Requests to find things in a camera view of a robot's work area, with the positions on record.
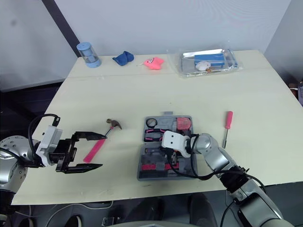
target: pliers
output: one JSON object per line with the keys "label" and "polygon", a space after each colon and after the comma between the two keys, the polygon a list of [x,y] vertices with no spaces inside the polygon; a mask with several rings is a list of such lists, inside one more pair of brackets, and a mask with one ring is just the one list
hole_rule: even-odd
{"label": "pliers", "polygon": [[155,141],[159,142],[159,141],[162,141],[162,138],[163,138],[162,134],[165,133],[166,131],[170,131],[170,130],[169,129],[147,129],[147,130],[145,130],[145,134],[147,134],[147,133],[159,133],[159,134],[161,134],[161,136],[158,137],[158,138],[145,137],[144,141],[145,142],[155,142]]}

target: pink tool handle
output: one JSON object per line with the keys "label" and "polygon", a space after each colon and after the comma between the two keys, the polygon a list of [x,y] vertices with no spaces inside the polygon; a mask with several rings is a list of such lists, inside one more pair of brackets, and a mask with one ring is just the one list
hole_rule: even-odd
{"label": "pink tool handle", "polygon": [[227,112],[226,123],[225,123],[225,128],[226,129],[230,129],[231,128],[232,115],[233,115],[232,111]]}
{"label": "pink tool handle", "polygon": [[98,142],[94,145],[94,147],[90,150],[90,152],[83,159],[83,161],[85,163],[90,163],[92,161],[92,159],[94,158],[94,156],[96,155],[96,153],[100,150],[100,148],[104,144],[105,140],[106,139],[98,140]]}

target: blue cylinder container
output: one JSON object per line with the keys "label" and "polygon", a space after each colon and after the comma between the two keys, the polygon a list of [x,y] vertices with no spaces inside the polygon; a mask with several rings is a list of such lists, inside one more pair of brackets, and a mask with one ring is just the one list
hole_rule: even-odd
{"label": "blue cylinder container", "polygon": [[101,60],[96,55],[89,42],[79,43],[77,49],[88,67],[96,68],[101,65]]}

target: hammer head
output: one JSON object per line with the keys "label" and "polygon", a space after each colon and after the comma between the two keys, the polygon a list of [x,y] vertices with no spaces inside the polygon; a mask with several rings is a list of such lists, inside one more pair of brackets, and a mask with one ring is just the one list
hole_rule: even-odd
{"label": "hammer head", "polygon": [[120,129],[122,129],[121,125],[120,125],[119,122],[117,122],[116,120],[107,119],[106,122],[109,123],[109,124],[111,124],[112,127],[118,126]]}

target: blue cloth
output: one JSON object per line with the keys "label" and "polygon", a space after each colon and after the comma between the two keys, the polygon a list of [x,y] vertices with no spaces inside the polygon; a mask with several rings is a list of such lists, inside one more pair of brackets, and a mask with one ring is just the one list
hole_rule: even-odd
{"label": "blue cloth", "polygon": [[223,53],[195,55],[194,60],[195,65],[197,65],[200,61],[209,61],[212,66],[224,65],[225,61]]}
{"label": "blue cloth", "polygon": [[119,65],[124,66],[126,65],[128,62],[133,61],[134,60],[134,55],[124,51],[122,54],[120,54],[119,56],[113,58],[113,60],[115,62],[117,62]]}

